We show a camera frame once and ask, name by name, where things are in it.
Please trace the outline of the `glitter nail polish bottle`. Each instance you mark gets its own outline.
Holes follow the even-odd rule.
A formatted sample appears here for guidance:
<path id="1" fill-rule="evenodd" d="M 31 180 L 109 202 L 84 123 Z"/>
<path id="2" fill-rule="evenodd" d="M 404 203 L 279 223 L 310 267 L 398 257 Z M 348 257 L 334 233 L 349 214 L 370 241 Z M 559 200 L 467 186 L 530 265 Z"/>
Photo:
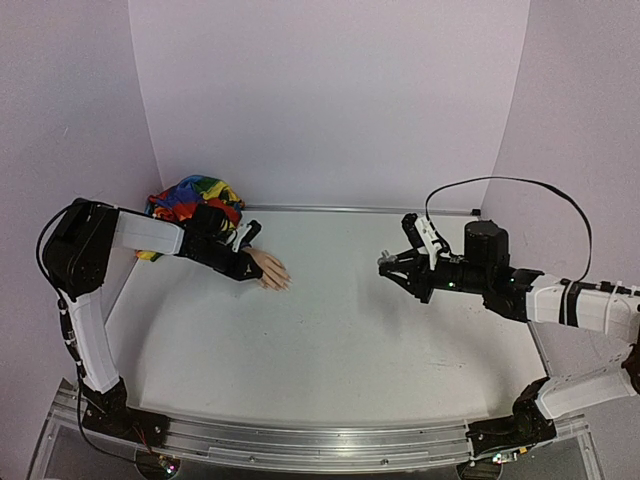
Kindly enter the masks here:
<path id="1" fill-rule="evenodd" d="M 383 250 L 381 252 L 381 256 L 377 260 L 377 264 L 379 266 L 382 266 L 382 265 L 386 265 L 386 264 L 393 264 L 396 261 L 397 261 L 397 256 L 396 255 L 391 254 L 387 250 Z"/>

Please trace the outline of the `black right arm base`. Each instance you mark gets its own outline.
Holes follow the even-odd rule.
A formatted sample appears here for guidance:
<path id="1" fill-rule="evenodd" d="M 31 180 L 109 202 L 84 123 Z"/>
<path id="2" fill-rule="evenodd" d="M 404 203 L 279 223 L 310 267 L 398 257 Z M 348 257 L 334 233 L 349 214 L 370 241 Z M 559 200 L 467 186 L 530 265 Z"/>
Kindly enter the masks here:
<path id="1" fill-rule="evenodd" d="M 474 459 L 534 447 L 556 438 L 553 419 L 547 419 L 536 404 L 542 386 L 550 380 L 543 377 L 529 384 L 512 406 L 508 416 L 472 422 L 466 438 L 471 441 Z"/>

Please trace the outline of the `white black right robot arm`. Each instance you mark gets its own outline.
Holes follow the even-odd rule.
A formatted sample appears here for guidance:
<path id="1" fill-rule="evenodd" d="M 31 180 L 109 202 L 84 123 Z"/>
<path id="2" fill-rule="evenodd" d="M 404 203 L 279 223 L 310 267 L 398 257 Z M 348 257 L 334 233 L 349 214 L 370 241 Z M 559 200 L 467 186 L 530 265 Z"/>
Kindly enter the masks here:
<path id="1" fill-rule="evenodd" d="M 624 342 L 611 361 L 581 375 L 550 377 L 533 389 L 534 409 L 547 420 L 639 393 L 639 289 L 621 283 L 571 281 L 510 264 L 509 235 L 492 221 L 464 228 L 464 250 L 452 253 L 424 216 L 401 226 L 410 249 L 378 260 L 385 277 L 421 303 L 436 290 L 481 296 L 484 307 L 521 323 L 558 324 Z"/>

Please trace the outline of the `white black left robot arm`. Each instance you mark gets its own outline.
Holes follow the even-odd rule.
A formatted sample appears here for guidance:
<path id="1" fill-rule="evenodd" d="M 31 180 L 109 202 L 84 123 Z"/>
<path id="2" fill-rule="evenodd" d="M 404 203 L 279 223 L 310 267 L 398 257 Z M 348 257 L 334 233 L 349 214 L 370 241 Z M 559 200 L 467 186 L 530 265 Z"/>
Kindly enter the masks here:
<path id="1" fill-rule="evenodd" d="M 260 278 L 262 269 L 243 248 L 261 224 L 252 220 L 223 238 L 223 218 L 222 210 L 200 205 L 181 224 L 78 198 L 46 224 L 36 245 L 37 263 L 56 292 L 65 344 L 91 391 L 103 395 L 121 382 L 101 310 L 112 251 L 186 258 L 236 281 Z"/>

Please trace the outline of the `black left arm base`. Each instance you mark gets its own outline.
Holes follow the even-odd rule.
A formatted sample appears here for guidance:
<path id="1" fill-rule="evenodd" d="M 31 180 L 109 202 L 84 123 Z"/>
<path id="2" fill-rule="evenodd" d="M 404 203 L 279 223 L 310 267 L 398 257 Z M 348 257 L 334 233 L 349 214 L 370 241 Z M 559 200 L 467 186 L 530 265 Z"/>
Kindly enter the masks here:
<path id="1" fill-rule="evenodd" d="M 128 405 L 128 392 L 122 377 L 106 392 L 90 389 L 80 381 L 80 392 L 87 402 L 81 425 L 89 431 L 113 438 L 137 442 L 151 448 L 166 441 L 169 418 Z"/>

